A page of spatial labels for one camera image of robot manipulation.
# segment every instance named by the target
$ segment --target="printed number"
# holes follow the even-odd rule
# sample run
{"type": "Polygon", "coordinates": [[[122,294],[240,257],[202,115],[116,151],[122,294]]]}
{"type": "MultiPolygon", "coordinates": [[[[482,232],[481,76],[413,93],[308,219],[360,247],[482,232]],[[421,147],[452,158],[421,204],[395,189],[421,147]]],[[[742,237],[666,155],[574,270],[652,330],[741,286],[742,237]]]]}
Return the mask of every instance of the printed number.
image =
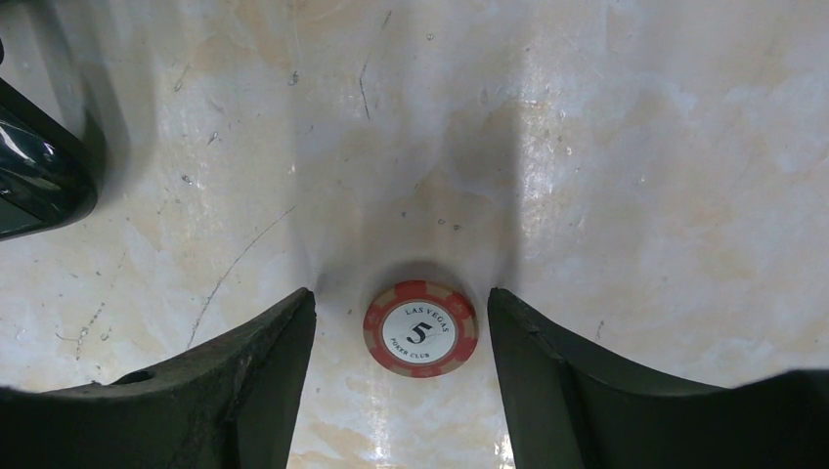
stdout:
{"type": "Polygon", "coordinates": [[[420,324],[416,325],[415,327],[412,327],[412,332],[417,334],[417,340],[413,340],[412,337],[407,337],[406,340],[408,340],[409,342],[412,342],[413,344],[417,345],[417,344],[423,342],[424,340],[426,340],[426,333],[423,332],[423,329],[429,330],[431,328],[432,328],[431,325],[429,325],[425,322],[421,322],[420,324]]]}

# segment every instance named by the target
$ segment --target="glossy black object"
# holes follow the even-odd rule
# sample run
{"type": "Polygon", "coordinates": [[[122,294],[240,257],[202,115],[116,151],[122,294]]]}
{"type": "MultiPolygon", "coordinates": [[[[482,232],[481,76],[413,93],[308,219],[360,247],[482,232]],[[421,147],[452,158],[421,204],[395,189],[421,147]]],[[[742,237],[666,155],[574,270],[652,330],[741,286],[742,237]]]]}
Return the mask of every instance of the glossy black object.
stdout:
{"type": "Polygon", "coordinates": [[[78,139],[0,79],[0,239],[86,216],[98,200],[90,164],[78,139]]]}
{"type": "Polygon", "coordinates": [[[517,469],[829,467],[825,370],[722,389],[620,357],[507,290],[488,316],[517,469]]]}
{"type": "Polygon", "coordinates": [[[302,288],[108,386],[0,388],[3,468],[283,468],[316,328],[302,288]]]}

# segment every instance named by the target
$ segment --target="white chip center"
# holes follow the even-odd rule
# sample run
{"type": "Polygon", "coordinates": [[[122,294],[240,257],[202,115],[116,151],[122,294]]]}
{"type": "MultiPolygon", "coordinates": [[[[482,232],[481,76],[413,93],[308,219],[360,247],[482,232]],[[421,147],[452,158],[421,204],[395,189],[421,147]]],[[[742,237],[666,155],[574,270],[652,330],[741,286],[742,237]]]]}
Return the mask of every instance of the white chip center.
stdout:
{"type": "Polygon", "coordinates": [[[449,313],[424,301],[398,306],[383,323],[383,342],[391,355],[416,364],[444,358],[455,345],[456,333],[449,313]]]}

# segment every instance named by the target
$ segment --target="marble surface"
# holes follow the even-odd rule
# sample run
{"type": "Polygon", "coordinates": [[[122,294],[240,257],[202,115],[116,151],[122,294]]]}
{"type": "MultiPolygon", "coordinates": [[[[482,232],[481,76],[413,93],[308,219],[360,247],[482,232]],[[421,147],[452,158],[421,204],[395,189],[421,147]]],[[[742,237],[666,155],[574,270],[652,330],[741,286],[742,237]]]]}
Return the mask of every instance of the marble surface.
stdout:
{"type": "Polygon", "coordinates": [[[829,366],[829,4],[0,5],[0,76],[111,162],[0,242],[0,383],[111,382],[298,286],[319,324],[289,467],[512,467],[483,305],[733,386],[829,366]],[[371,296],[462,287],[480,343],[415,381],[371,296]]]}

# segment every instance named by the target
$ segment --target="poker chip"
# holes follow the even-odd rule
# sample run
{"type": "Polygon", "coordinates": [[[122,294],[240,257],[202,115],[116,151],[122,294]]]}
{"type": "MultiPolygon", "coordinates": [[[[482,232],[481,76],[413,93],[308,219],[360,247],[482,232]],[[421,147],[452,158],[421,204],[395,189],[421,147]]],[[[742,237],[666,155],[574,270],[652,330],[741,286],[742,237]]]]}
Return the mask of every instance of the poker chip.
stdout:
{"type": "Polygon", "coordinates": [[[429,378],[469,360],[478,327],[463,295],[440,283],[408,280],[374,299],[363,336],[381,365],[403,376],[429,378]]]}

